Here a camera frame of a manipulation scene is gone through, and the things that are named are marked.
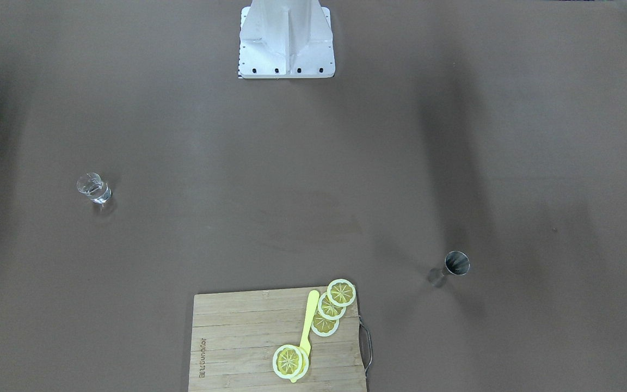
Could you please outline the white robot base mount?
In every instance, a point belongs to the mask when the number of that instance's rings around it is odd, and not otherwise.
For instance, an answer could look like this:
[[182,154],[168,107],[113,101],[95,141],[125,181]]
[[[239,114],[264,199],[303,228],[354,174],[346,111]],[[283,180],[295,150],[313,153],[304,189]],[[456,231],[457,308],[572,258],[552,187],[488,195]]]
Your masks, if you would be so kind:
[[253,1],[239,27],[240,78],[334,77],[331,12],[319,1]]

